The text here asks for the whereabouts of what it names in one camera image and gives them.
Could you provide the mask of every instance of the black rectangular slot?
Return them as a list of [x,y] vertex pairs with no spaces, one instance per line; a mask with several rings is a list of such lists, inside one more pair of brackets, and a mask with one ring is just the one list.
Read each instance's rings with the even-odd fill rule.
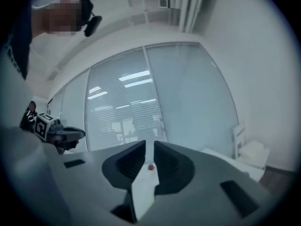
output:
[[259,208],[254,200],[236,182],[223,182],[221,187],[242,218],[247,217]]
[[78,159],[78,160],[74,160],[74,161],[64,162],[64,165],[66,168],[71,168],[71,167],[75,167],[75,166],[78,166],[83,163],[85,163],[83,160]]

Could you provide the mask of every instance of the white ceiling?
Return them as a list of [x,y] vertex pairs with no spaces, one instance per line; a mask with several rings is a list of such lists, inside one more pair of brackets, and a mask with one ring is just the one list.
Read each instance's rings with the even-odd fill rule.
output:
[[[41,6],[51,1],[36,0],[33,4]],[[83,32],[72,37],[42,34],[32,41],[27,82],[34,95],[47,98],[54,76],[75,54],[91,43],[127,26],[145,23],[142,0],[91,1],[94,4],[93,13],[103,17],[93,36],[86,38]],[[150,22],[168,22],[168,9],[159,8],[158,0],[145,0],[145,4]]]

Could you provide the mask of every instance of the frosted glass panel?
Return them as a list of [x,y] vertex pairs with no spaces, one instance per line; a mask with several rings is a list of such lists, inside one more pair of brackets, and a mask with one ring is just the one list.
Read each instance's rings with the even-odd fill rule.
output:
[[153,79],[142,49],[91,68],[86,96],[88,146],[99,150],[146,140],[146,161],[153,142],[164,141]]
[[52,101],[48,104],[48,114],[52,115],[54,118],[61,118],[61,107],[63,99],[63,90],[60,90],[53,96]]
[[146,48],[169,143],[232,156],[235,107],[211,57],[197,44]]
[[[88,81],[88,71],[73,79],[65,87],[63,95],[61,122],[64,126],[77,127],[85,130],[84,110],[85,95]],[[86,152],[86,139],[79,140],[76,148],[71,152]]]

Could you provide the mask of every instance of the white chair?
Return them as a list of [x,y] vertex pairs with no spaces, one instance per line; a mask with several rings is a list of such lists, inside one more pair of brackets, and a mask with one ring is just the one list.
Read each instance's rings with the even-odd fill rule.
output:
[[265,170],[270,149],[255,140],[246,143],[246,128],[244,123],[239,124],[233,129],[233,137],[235,159]]

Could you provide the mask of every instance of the black cap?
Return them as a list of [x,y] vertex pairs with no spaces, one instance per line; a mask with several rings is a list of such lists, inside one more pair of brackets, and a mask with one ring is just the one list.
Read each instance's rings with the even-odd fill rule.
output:
[[91,17],[92,9],[94,7],[90,0],[79,0],[81,4],[81,19],[78,24],[76,31],[81,30],[81,27],[86,25]]

